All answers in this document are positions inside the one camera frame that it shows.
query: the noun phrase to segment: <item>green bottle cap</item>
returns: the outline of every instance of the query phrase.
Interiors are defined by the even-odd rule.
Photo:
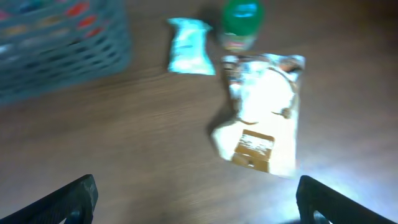
[[[258,0],[230,0],[223,9],[225,33],[238,36],[256,34],[264,18],[264,7]]]

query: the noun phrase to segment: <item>brown and white packaging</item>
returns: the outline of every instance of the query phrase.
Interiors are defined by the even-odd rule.
[[[236,116],[211,137],[219,155],[279,176],[296,168],[296,132],[302,56],[229,55],[223,58]]]

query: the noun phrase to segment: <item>plastic package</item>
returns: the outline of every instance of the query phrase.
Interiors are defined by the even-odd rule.
[[[197,19],[173,18],[168,22],[177,29],[172,42],[169,71],[215,75],[215,69],[205,52],[206,33],[211,27]]]
[[[230,55],[223,62],[236,116],[211,135],[220,157],[282,177],[294,175],[299,78],[305,59]]]

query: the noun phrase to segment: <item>brown label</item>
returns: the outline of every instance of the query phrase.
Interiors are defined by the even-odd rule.
[[[269,158],[274,143],[275,139],[272,136],[243,130],[232,162],[239,166],[268,172]]]

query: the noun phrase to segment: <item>green lid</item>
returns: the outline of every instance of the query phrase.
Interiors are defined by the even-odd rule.
[[[223,9],[224,32],[235,35],[253,35],[264,18],[264,7],[258,0],[230,0]]]

